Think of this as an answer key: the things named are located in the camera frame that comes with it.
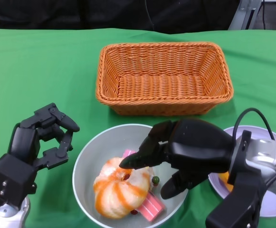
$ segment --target gray bowl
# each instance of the gray bowl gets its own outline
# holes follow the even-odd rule
[[[113,157],[122,157],[126,149],[138,151],[150,129],[150,126],[141,124],[125,124],[107,129],[94,137],[79,154],[72,176],[74,194],[82,211],[98,225],[104,228],[127,228],[130,224],[131,228],[154,228],[168,220],[183,203],[187,190],[168,200],[160,196],[162,185],[177,171],[164,162],[153,168],[155,175],[160,177],[160,184],[153,189],[153,193],[166,207],[155,221],[149,222],[141,214],[130,214],[119,220],[108,219],[95,209],[93,182],[102,166]]]

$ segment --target pink candy bar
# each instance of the pink candy bar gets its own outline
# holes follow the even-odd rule
[[[123,157],[127,157],[135,151],[125,150]],[[137,209],[148,221],[153,221],[162,211],[164,211],[164,204],[149,191],[143,204]]]

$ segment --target wicker basket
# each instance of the wicker basket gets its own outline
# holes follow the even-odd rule
[[[213,43],[115,44],[100,54],[96,97],[121,115],[205,114],[233,93]]]

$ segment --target toy food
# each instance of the toy food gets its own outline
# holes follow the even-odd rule
[[[222,182],[225,184],[225,186],[227,187],[227,189],[229,191],[232,191],[233,190],[233,185],[231,184],[228,184],[228,172],[225,172],[225,173],[219,173],[219,179],[222,180]]]
[[[121,219],[142,205],[151,187],[151,168],[125,170],[119,167],[122,160],[108,160],[94,181],[95,208],[111,219]]]

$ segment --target green table surface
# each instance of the green table surface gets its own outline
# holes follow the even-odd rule
[[[95,98],[99,52],[113,43],[160,41],[212,41],[222,47],[235,89],[234,98],[201,119],[224,129],[233,126],[244,109],[256,107],[276,132],[276,31],[164,35],[118,29],[0,30],[0,157],[7,151],[15,123],[51,102],[81,128],[74,134],[74,150],[69,153],[68,163],[38,173],[38,191],[30,195],[32,208],[27,228],[99,227],[81,211],[73,194],[72,171],[80,151],[95,135],[112,126],[154,125],[167,119],[119,116],[100,104]],[[264,126],[252,113],[242,124]],[[41,145],[40,154],[57,144]],[[221,201],[207,180],[190,192],[162,228],[205,227],[206,216]],[[261,218],[259,227],[276,227],[276,218]]]

